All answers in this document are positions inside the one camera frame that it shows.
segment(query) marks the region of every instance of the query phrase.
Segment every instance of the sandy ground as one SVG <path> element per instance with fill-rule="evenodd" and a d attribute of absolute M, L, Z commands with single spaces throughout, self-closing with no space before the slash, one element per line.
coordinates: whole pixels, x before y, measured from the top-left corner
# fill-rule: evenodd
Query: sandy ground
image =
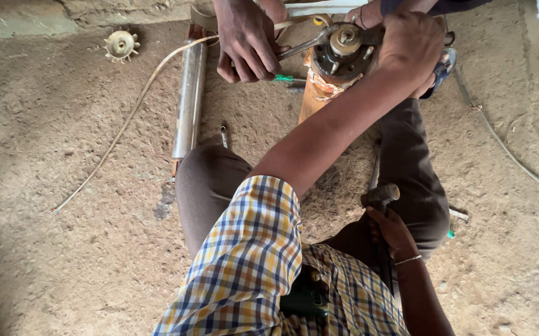
<path fill-rule="evenodd" d="M 449 22 L 476 102 L 539 175 L 534 1 L 496 0 Z M 0 40 L 0 335 L 149 334 L 190 265 L 167 183 L 179 57 L 94 179 L 50 213 L 99 162 L 186 24 L 134 28 L 142 47 L 125 65 L 104 57 L 110 28 Z M 285 42 L 316 31 L 296 26 Z M 296 126 L 302 95 L 281 83 L 229 86 L 214 70 L 218 50 L 209 53 L 200 143 L 219 143 L 227 123 L 232 149 L 255 164 Z M 284 72 L 303 74 L 302 56 L 285 61 Z M 452 219 L 457 238 L 428 264 L 456 333 L 539 335 L 539 186 L 505 156 L 453 78 L 422 105 L 435 171 L 450 204 L 470 216 Z M 303 197 L 305 240 L 323 240 L 362 213 L 369 133 Z M 159 202 L 169 209 L 162 220 Z"/>

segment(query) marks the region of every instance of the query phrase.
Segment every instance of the checkered shirt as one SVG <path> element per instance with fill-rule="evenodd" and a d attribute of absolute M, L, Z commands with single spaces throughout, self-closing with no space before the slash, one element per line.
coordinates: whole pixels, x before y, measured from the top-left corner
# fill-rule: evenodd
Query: checkered shirt
<path fill-rule="evenodd" d="M 160 335 L 408 335 L 392 294 L 363 263 L 301 243 L 295 192 L 270 176 L 246 179 L 197 253 Z M 325 319 L 280 312 L 305 264 L 321 273 Z"/>

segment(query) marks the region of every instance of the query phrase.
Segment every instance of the electrical wire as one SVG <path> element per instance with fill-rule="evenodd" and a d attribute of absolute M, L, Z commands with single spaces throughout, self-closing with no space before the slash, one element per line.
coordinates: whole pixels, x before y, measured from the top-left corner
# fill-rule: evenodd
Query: electrical wire
<path fill-rule="evenodd" d="M 485 122 L 485 125 L 487 125 L 487 128 L 489 129 L 489 132 L 491 132 L 491 135 L 497 140 L 497 143 L 504 149 L 506 154 L 510 156 L 512 161 L 516 165 L 518 165 L 522 170 L 524 170 L 525 173 L 527 173 L 533 180 L 535 180 L 539 184 L 539 177 L 535 175 L 533 172 L 527 169 L 520 161 L 514 157 L 512 152 L 506 147 L 504 142 L 497 136 L 495 131 L 493 130 L 493 127 L 491 127 L 491 124 L 489 123 L 489 120 L 487 120 L 487 117 L 485 117 L 485 113 L 483 113 L 483 106 L 482 105 L 475 105 L 472 101 L 471 94 L 468 92 L 467 83 L 464 81 L 464 77 L 462 76 L 462 73 L 460 72 L 460 66 L 458 66 L 458 61 L 456 62 L 456 67 L 454 67 L 454 71 L 456 71 L 456 77 L 458 78 L 458 82 L 460 84 L 460 90 L 462 91 L 462 95 L 464 95 L 464 98 L 467 100 L 467 103 L 471 107 L 471 110 L 476 111 L 481 119 Z"/>
<path fill-rule="evenodd" d="M 322 19 L 327 26 L 332 26 L 334 24 L 332 19 L 326 14 L 310 14 L 310 15 L 300 16 L 300 17 L 294 18 L 294 19 L 289 20 L 289 21 L 284 21 L 282 23 L 278 23 L 278 24 L 274 25 L 274 29 L 286 28 L 286 27 L 295 25 L 296 23 L 301 23 L 301 22 L 303 22 L 305 20 L 312 19 L 312 18 Z M 59 206 L 52 209 L 52 212 L 54 214 L 57 214 L 58 211 L 60 211 L 73 197 L 75 197 L 75 195 L 79 191 L 81 191 L 81 189 L 87 184 L 87 182 L 91 179 L 91 177 L 94 176 L 95 172 L 97 172 L 98 169 L 101 167 L 101 165 L 104 163 L 104 161 L 108 157 L 108 154 L 112 151 L 114 146 L 116 146 L 116 143 L 118 142 L 118 140 L 120 139 L 120 137 L 124 133 L 124 130 L 129 125 L 129 123 L 131 122 L 131 119 L 135 115 L 135 112 L 137 111 L 137 109 L 141 105 L 141 101 L 143 100 L 143 97 L 147 93 L 147 90 L 149 90 L 149 88 L 151 86 L 151 83 L 154 81 L 154 79 L 157 76 L 158 72 L 160 72 L 161 68 L 166 64 L 166 62 L 168 62 L 168 60 L 170 60 L 170 58 L 174 57 L 176 54 L 180 53 L 181 51 L 183 51 L 183 50 L 185 50 L 187 48 L 192 47 L 193 45 L 196 45 L 197 43 L 201 43 L 201 42 L 210 40 L 212 38 L 218 38 L 218 37 L 219 37 L 218 35 L 207 36 L 207 37 L 195 40 L 195 41 L 193 41 L 193 42 L 191 42 L 189 44 L 183 45 L 182 47 L 176 49 L 175 51 L 172 51 L 168 56 L 166 56 L 166 58 L 164 58 L 160 62 L 160 65 L 158 65 L 157 68 L 155 68 L 154 73 L 151 74 L 150 80 L 147 82 L 147 84 L 143 88 L 143 91 L 141 91 L 141 94 L 139 95 L 139 98 L 137 99 L 137 103 L 135 103 L 135 106 L 133 107 L 133 110 L 131 111 L 128 118 L 124 122 L 124 125 L 122 126 L 122 128 L 120 129 L 118 134 L 116 135 L 116 138 L 114 138 L 114 141 L 112 141 L 112 144 L 110 145 L 110 147 L 108 147 L 108 150 L 106 150 L 106 153 L 104 154 L 104 156 L 102 156 L 102 159 L 99 161 L 99 163 L 95 167 L 94 171 L 91 172 L 91 174 L 89 174 L 87 179 L 85 179 L 85 181 L 83 181 L 83 183 L 66 200 L 64 200 L 64 202 L 62 202 Z"/>
<path fill-rule="evenodd" d="M 99 161 L 98 165 L 95 167 L 94 171 L 91 172 L 91 174 L 89 174 L 89 176 L 87 177 L 87 179 L 77 188 L 77 190 L 74 191 L 74 193 L 72 193 L 66 200 L 64 200 L 64 202 L 62 202 L 59 206 L 57 206 L 56 208 L 52 209 L 52 212 L 54 214 L 58 213 L 58 211 L 60 211 L 60 209 L 62 209 L 62 207 L 64 207 L 73 197 L 75 197 L 75 195 L 81 190 L 81 188 L 83 188 L 87 182 L 91 179 L 91 177 L 93 177 L 93 175 L 95 174 L 95 172 L 98 171 L 98 169 L 101 167 L 102 163 L 104 163 L 104 161 L 106 160 L 106 157 L 108 157 L 108 154 L 112 151 L 112 149 L 114 148 L 114 146 L 116 146 L 116 143 L 118 142 L 118 140 L 120 139 L 120 137 L 122 136 L 122 134 L 124 133 L 124 130 L 126 129 L 126 127 L 129 125 L 129 123 L 131 122 L 131 119 L 133 118 L 133 116 L 135 115 L 135 112 L 137 111 L 137 109 L 139 108 L 139 106 L 141 105 L 141 101 L 143 100 L 143 97 L 145 96 L 147 90 L 149 90 L 150 86 L 151 86 L 151 83 L 154 81 L 155 77 L 157 76 L 158 72 L 160 72 L 161 68 L 166 64 L 166 62 L 168 62 L 168 60 L 170 60 L 170 58 L 174 57 L 176 54 L 180 53 L 181 51 L 187 49 L 187 48 L 190 48 L 192 47 L 193 45 L 196 45 L 197 43 L 201 43 L 201 42 L 204 42 L 204 41 L 207 41 L 209 39 L 212 39 L 212 38 L 217 38 L 218 36 L 217 35 L 212 35 L 212 36 L 207 36 L 207 37 L 204 37 L 204 38 L 200 38 L 198 40 L 195 40 L 189 44 L 186 44 L 186 45 L 183 45 L 182 47 L 176 49 L 175 51 L 172 51 L 168 56 L 166 56 L 166 58 L 164 58 L 161 62 L 160 62 L 160 65 L 157 66 L 157 68 L 155 68 L 154 70 L 154 73 L 151 74 L 151 77 L 150 77 L 150 80 L 147 81 L 147 84 L 145 85 L 145 87 L 143 88 L 143 91 L 141 91 L 141 94 L 139 95 L 139 98 L 137 99 L 137 103 L 135 103 L 135 106 L 133 107 L 133 110 L 131 111 L 131 113 L 129 114 L 128 118 L 126 118 L 126 121 L 124 122 L 124 125 L 122 126 L 122 128 L 120 129 L 120 131 L 118 132 L 118 134 L 116 135 L 116 138 L 114 138 L 114 141 L 112 141 L 112 144 L 110 145 L 110 147 L 108 147 L 108 150 L 106 151 L 106 153 L 104 154 L 104 156 L 102 156 L 102 159 Z"/>

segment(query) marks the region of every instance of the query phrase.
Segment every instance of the wall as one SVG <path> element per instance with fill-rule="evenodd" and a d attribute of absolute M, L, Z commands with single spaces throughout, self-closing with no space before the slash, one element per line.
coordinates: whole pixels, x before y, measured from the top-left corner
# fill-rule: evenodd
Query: wall
<path fill-rule="evenodd" d="M 208 0 L 0 0 L 0 37 L 73 34 L 93 26 L 186 20 L 194 3 L 211 13 Z"/>

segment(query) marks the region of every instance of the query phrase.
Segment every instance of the stainless steel pipe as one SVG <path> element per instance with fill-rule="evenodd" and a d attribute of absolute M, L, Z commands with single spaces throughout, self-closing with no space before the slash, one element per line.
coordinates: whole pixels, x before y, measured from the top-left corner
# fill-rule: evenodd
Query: stainless steel pipe
<path fill-rule="evenodd" d="M 195 39 L 187 39 L 185 44 L 193 41 Z M 172 147 L 173 177 L 176 175 L 179 162 L 197 145 L 206 60 L 207 45 L 204 42 L 193 45 L 182 52 L 182 78 Z"/>

